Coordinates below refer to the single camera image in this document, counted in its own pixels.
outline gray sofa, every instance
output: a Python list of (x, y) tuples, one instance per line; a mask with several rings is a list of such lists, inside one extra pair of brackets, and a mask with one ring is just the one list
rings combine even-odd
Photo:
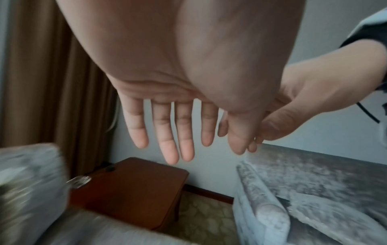
[(237, 173), (241, 245), (387, 244), (387, 165), (264, 144)]
[(38, 144), (0, 150), (1, 245), (188, 245), (92, 212), (67, 209), (59, 150)]

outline baseboard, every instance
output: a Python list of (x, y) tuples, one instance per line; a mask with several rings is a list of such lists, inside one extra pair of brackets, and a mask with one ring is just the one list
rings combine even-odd
[(190, 184), (184, 185), (183, 190), (190, 192), (190, 193), (193, 193), (193, 194), (196, 194), (196, 195), (203, 196), (203, 197), (215, 199), (215, 200), (218, 200), (218, 201), (221, 201), (224, 203), (233, 204), (233, 202), (234, 202), (233, 197), (229, 197), (229, 196), (226, 196), (226, 195), (223, 195), (220, 193), (216, 193), (213, 191), (208, 191), (208, 190), (196, 187), (196, 186), (192, 186)]

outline black cord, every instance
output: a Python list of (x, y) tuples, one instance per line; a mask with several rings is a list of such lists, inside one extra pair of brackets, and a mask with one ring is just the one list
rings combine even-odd
[(377, 124), (380, 123), (379, 119), (377, 119), (374, 115), (371, 114), (371, 112), (369, 112), (366, 108), (364, 108), (364, 106), (362, 104), (360, 104), (360, 102), (357, 102), (356, 103), (360, 109), (367, 114), (367, 116), (369, 116), (372, 120), (374, 120)]

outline patterned carpet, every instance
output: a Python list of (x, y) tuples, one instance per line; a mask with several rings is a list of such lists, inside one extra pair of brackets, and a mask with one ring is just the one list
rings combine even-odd
[(166, 234), (201, 245), (239, 245), (231, 204), (184, 192), (179, 217)]

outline brown curtain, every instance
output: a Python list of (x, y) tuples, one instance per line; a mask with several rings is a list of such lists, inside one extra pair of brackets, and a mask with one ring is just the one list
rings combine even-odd
[(98, 167), (114, 89), (55, 1), (14, 3), (7, 65), (1, 146), (54, 142), (71, 176)]

